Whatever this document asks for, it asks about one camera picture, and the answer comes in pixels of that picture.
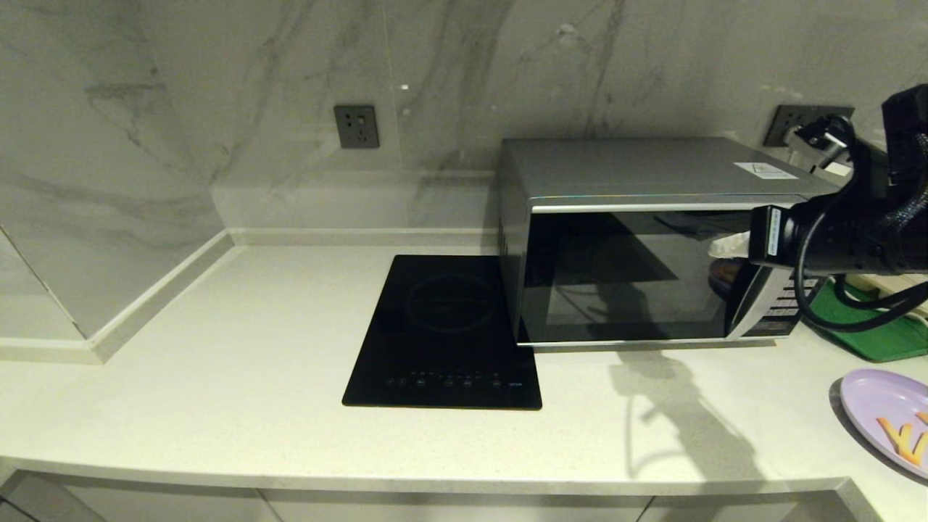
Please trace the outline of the microwave door with dark glass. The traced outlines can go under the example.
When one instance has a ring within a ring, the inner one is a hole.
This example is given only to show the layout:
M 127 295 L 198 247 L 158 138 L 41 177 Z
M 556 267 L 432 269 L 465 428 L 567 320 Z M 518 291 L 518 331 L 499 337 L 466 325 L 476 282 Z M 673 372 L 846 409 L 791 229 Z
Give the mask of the microwave door with dark glass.
M 552 206 L 508 241 L 521 346 L 768 341 L 800 320 L 792 276 L 715 240 L 749 231 L 752 204 Z

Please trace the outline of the silver microwave oven body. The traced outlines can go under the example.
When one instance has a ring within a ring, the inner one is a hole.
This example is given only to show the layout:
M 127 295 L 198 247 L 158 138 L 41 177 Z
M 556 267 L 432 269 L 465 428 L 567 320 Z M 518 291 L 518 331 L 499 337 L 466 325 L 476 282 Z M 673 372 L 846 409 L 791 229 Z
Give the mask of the silver microwave oven body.
M 734 162 L 765 162 L 797 176 L 762 181 Z M 520 238 L 534 202 L 552 206 L 752 204 L 792 207 L 832 193 L 816 176 L 727 138 L 507 139 L 496 168 L 498 240 L 514 324 L 508 241 Z

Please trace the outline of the white paper sheet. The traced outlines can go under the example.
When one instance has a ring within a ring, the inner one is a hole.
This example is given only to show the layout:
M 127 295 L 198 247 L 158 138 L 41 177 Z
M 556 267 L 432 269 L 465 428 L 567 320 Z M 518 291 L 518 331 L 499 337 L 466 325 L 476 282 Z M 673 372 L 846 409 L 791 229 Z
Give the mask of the white paper sheet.
M 734 165 L 762 181 L 795 181 L 796 175 L 765 162 L 734 162 Z

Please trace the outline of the lavender plastic plate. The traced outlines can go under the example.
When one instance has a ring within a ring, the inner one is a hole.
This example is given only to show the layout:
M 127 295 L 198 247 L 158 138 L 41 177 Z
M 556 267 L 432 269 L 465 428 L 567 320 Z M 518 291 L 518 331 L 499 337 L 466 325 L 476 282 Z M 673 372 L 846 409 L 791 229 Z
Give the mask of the lavender plastic plate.
M 842 409 L 869 448 L 901 471 L 928 481 L 928 452 L 922 467 L 905 462 L 895 453 L 876 420 L 888 418 L 894 427 L 911 423 L 916 434 L 928 431 L 928 426 L 915 416 L 917 412 L 928 413 L 928 384 L 892 371 L 859 369 L 842 377 L 839 394 Z

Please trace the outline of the grey double wall outlet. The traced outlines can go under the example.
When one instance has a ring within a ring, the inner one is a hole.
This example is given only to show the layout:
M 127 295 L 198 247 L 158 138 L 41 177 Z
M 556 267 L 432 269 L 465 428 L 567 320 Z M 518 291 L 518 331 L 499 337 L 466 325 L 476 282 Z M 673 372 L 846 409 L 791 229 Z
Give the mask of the grey double wall outlet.
M 776 107 L 762 145 L 781 148 L 787 145 L 787 133 L 791 129 L 802 128 L 827 115 L 851 118 L 855 110 L 850 105 L 780 104 Z

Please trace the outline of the black induction cooktop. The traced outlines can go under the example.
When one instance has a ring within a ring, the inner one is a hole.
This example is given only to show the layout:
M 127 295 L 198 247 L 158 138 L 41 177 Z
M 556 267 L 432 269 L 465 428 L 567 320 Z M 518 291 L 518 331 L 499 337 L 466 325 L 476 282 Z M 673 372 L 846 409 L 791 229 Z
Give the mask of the black induction cooktop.
M 500 259 L 395 255 L 341 402 L 540 410 L 534 351 L 513 336 Z

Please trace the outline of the green plastic tray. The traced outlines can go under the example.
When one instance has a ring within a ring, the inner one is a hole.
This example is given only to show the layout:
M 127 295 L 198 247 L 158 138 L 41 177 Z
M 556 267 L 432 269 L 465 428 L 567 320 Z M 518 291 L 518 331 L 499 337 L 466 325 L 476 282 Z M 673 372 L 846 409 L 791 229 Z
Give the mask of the green plastic tray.
M 827 281 L 811 303 L 812 310 L 833 323 L 861 323 L 879 316 L 877 310 L 854 310 L 841 303 L 833 293 L 833 283 Z M 827 331 L 811 325 L 812 331 L 839 344 L 861 359 L 887 363 L 928 355 L 928 324 L 917 318 L 902 317 L 878 329 L 845 333 Z

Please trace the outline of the beige cabinet door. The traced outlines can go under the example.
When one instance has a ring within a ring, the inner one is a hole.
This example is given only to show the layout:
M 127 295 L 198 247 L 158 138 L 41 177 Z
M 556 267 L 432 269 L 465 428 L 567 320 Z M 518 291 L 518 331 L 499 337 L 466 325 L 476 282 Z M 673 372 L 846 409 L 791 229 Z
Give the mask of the beige cabinet door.
M 655 497 L 637 522 L 858 522 L 834 492 Z
M 281 522 L 639 522 L 652 497 L 262 490 Z

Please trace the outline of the grey single wall outlet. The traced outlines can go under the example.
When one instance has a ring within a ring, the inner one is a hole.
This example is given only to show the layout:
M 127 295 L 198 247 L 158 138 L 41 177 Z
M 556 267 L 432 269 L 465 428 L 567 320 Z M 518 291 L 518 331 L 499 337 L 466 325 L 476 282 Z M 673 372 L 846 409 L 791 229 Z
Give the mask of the grey single wall outlet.
M 336 105 L 333 107 L 333 115 L 342 149 L 380 148 L 374 106 Z

